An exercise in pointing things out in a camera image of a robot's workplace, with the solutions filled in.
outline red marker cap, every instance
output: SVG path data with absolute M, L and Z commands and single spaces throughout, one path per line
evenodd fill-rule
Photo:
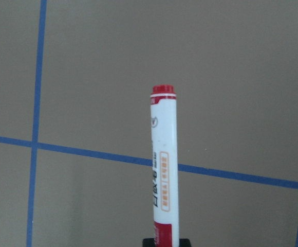
M 152 94 L 174 94 L 174 88 L 172 85 L 163 84 L 163 85 L 156 85 L 153 88 Z

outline gray wall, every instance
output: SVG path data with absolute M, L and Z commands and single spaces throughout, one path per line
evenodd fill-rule
M 40 1 L 0 1 L 0 136 L 32 139 Z M 298 1 L 48 1 L 39 141 L 151 158 L 178 95 L 179 162 L 298 181 Z M 26 246 L 30 148 L 0 143 L 0 246 Z M 294 246 L 298 190 L 180 172 L 193 246 Z M 151 168 L 38 151 L 33 246 L 140 246 Z

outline whiteboard marker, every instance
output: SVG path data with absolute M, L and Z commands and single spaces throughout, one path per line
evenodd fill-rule
M 155 245 L 179 247 L 176 94 L 157 85 L 150 98 Z

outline black holder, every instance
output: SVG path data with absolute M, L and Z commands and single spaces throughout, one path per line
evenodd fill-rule
M 142 247 L 156 247 L 153 238 L 144 238 L 142 240 Z M 191 247 L 190 240 L 188 238 L 180 238 L 179 247 Z

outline red stripe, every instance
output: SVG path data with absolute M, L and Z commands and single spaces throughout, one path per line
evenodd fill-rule
M 176 99 L 176 96 L 156 96 L 156 97 L 151 97 L 150 104 L 158 104 L 161 99 Z
M 155 222 L 155 246 L 172 247 L 172 225 Z

